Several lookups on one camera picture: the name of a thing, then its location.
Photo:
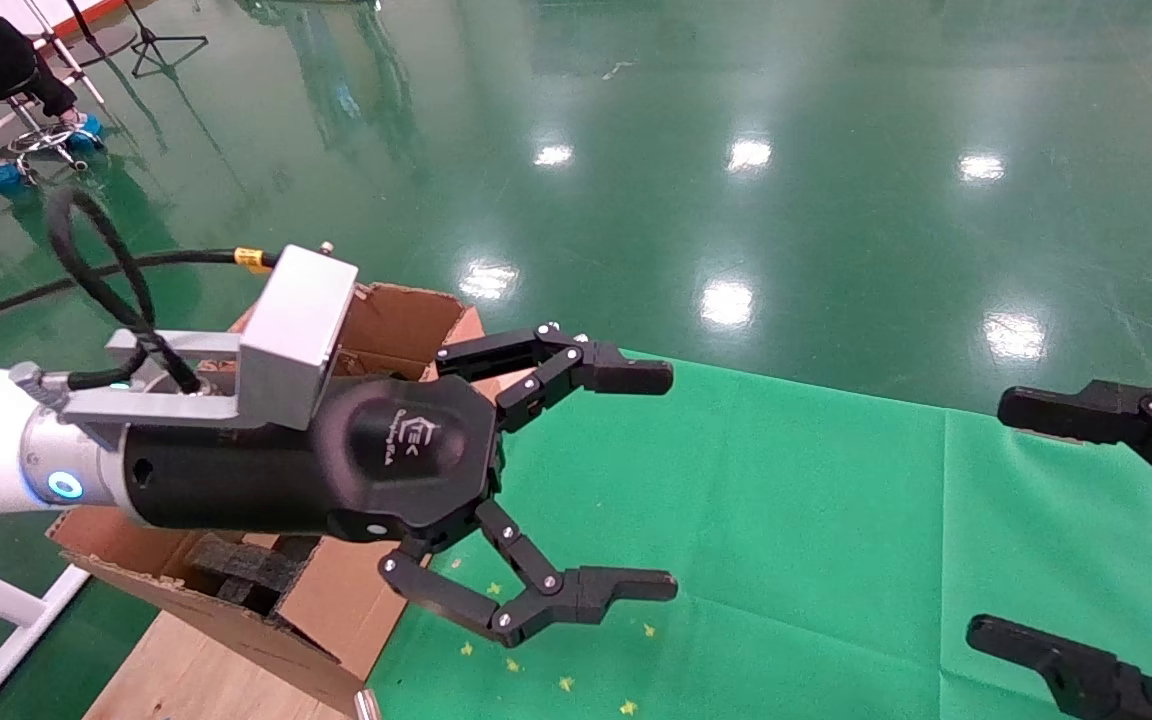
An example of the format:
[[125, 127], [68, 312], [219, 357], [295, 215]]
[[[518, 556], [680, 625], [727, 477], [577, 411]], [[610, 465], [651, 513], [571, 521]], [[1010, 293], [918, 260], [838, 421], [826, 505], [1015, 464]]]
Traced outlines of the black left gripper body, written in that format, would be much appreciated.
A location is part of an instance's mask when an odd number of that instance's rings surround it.
[[497, 407], [470, 382], [329, 382], [303, 430], [131, 427], [124, 473], [147, 525], [449, 546], [500, 488]]

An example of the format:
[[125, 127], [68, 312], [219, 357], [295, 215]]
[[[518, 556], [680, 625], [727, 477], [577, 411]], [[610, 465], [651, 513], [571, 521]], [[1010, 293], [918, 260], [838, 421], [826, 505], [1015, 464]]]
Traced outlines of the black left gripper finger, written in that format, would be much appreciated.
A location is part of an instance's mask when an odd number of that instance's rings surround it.
[[675, 381], [675, 369], [667, 361], [631, 359], [612, 343], [584, 334], [568, 336], [556, 323], [445, 344], [435, 351], [434, 365], [438, 376], [471, 384], [518, 373], [521, 378], [495, 396], [497, 429], [509, 433], [576, 389], [662, 396]]
[[679, 592], [677, 579], [662, 570], [581, 566], [559, 571], [493, 500], [477, 506], [473, 520], [524, 584], [511, 600], [495, 602], [425, 568], [429, 547], [411, 538], [380, 560], [379, 571], [403, 600], [500, 646], [517, 647], [553, 624], [602, 623], [613, 602], [667, 602]]

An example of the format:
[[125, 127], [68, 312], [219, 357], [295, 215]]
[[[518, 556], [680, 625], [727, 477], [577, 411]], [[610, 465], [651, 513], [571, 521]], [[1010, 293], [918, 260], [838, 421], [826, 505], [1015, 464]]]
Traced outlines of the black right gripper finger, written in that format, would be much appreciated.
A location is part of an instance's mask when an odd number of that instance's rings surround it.
[[1064, 715], [1152, 719], [1152, 675], [1115, 653], [993, 615], [969, 621], [968, 644], [1037, 673]]
[[1092, 381], [1074, 395], [1011, 387], [998, 401], [1006, 427], [1093, 445], [1126, 445], [1152, 467], [1152, 387]]

